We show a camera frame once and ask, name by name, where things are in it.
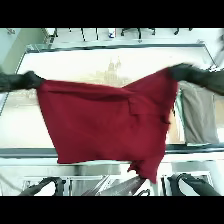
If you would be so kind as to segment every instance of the red cloth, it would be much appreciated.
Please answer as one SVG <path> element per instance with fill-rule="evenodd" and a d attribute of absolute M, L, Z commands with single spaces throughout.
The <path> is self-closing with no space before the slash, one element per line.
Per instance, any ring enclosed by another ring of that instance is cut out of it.
<path fill-rule="evenodd" d="M 46 80 L 37 89 L 58 163 L 132 161 L 154 183 L 176 92 L 168 68 L 123 88 Z"/>

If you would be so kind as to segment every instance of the folded cloth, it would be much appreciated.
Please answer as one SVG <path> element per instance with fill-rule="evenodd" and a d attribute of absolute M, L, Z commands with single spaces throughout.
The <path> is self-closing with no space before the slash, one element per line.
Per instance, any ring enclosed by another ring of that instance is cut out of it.
<path fill-rule="evenodd" d="M 37 89 L 58 163 L 132 161 L 153 183 L 176 92 L 168 68 L 123 88 L 45 80 Z"/>
<path fill-rule="evenodd" d="M 186 143 L 219 143 L 214 93 L 187 82 L 180 82 L 179 86 L 182 92 L 182 117 Z"/>

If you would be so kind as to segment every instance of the red fabric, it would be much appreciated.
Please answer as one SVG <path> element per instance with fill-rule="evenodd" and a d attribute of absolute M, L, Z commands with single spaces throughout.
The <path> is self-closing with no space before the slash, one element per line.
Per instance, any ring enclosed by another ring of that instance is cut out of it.
<path fill-rule="evenodd" d="M 166 68 L 123 88 L 46 80 L 37 95 L 58 163 L 132 161 L 155 183 L 176 91 Z"/>

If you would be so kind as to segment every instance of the metal frame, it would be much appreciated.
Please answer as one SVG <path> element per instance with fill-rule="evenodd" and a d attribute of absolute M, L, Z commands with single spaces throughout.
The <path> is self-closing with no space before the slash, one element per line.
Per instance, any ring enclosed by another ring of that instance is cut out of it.
<path fill-rule="evenodd" d="M 72 51 L 72 50 L 95 50 L 95 49 L 117 49 L 117 48 L 148 48 L 148 47 L 203 47 L 207 51 L 208 56 L 211 58 L 211 62 L 214 62 L 204 42 L 196 44 L 134 44 L 134 45 L 108 45 L 108 46 L 81 46 L 71 48 L 57 48 L 57 49 L 44 49 L 44 50 L 31 50 L 26 53 L 42 53 L 42 52 L 54 52 L 54 51 Z M 16 73 L 22 63 L 22 59 L 18 65 Z M 174 145 L 168 144 L 165 154 L 191 154 L 191 153 L 209 153 L 209 152 L 224 152 L 224 144 L 210 144 L 207 146 L 186 146 L 186 145 Z M 55 148 L 0 148 L 0 158 L 57 158 L 57 152 Z"/>

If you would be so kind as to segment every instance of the gray cloth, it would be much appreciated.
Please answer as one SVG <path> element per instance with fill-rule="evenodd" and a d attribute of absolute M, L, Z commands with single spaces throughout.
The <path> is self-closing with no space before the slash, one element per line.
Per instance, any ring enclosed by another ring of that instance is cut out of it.
<path fill-rule="evenodd" d="M 215 122 L 214 94 L 187 82 L 180 82 L 186 143 L 219 143 Z"/>

